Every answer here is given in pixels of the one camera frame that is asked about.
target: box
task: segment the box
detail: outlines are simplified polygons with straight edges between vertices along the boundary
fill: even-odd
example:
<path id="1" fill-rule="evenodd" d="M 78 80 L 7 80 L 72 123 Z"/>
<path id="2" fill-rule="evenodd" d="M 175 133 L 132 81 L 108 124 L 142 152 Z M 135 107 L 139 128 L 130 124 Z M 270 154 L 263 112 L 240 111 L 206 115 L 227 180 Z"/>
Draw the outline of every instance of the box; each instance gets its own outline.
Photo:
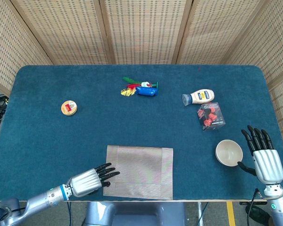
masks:
<path id="1" fill-rule="evenodd" d="M 217 102 L 202 104 L 197 113 L 202 130 L 216 129 L 225 125 L 225 120 Z"/>

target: mayonnaise bottle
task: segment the mayonnaise bottle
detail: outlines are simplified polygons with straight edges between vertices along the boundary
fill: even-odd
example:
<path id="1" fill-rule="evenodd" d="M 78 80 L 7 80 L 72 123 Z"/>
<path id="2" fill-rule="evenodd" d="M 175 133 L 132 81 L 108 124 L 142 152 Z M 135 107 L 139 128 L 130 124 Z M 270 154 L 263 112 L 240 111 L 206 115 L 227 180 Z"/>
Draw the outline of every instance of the mayonnaise bottle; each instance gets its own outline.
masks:
<path id="1" fill-rule="evenodd" d="M 214 92 L 210 89 L 200 89 L 191 94 L 183 94 L 183 105 L 204 104 L 214 99 Z"/>

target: bottle label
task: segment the bottle label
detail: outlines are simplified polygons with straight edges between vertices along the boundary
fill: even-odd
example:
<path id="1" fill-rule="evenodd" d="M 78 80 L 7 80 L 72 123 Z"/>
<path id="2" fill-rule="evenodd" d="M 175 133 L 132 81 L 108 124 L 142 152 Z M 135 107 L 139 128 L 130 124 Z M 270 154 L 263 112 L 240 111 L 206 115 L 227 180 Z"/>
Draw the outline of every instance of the bottle label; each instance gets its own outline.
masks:
<path id="1" fill-rule="evenodd" d="M 199 92 L 197 94 L 198 94 L 199 100 L 202 100 L 202 99 L 208 100 L 209 99 L 209 94 L 208 94 L 207 91 L 201 91 L 201 92 Z"/>

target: white bowl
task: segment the white bowl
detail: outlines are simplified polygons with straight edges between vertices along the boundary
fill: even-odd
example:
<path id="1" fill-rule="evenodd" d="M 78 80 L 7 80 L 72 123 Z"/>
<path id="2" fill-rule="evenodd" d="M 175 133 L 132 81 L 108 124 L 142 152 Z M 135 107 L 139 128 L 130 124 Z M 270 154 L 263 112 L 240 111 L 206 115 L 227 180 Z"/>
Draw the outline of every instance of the white bowl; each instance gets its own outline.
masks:
<path id="1" fill-rule="evenodd" d="M 222 140 L 215 150 L 216 158 L 225 166 L 236 166 L 243 158 L 243 152 L 239 144 L 232 140 Z"/>

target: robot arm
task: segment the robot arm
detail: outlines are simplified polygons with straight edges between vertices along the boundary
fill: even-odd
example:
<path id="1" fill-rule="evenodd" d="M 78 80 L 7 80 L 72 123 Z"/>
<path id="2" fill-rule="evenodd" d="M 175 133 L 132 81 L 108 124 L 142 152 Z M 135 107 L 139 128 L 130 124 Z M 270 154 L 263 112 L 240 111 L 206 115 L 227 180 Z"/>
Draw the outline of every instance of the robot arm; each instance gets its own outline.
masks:
<path id="1" fill-rule="evenodd" d="M 270 206 L 271 216 L 276 226 L 283 226 L 283 167 L 278 152 L 274 149 L 269 134 L 265 130 L 253 129 L 248 126 L 251 136 L 242 130 L 250 154 L 252 155 L 255 169 L 246 167 L 242 162 L 238 165 L 245 172 L 257 176 L 258 180 L 266 185 L 264 194 Z"/>
<path id="2" fill-rule="evenodd" d="M 109 173 L 115 170 L 115 168 L 105 169 L 110 165 L 111 163 L 106 163 L 97 168 L 90 169 L 70 178 L 66 185 L 57 186 L 43 194 L 27 200 L 23 214 L 21 214 L 20 211 L 7 211 L 10 214 L 0 222 L 0 226 L 16 226 L 33 214 L 39 213 L 49 207 L 56 206 L 60 202 L 69 200 L 69 197 L 72 195 L 75 197 L 83 197 L 101 187 L 110 186 L 110 182 L 105 182 L 105 180 L 120 174 L 120 172 Z"/>

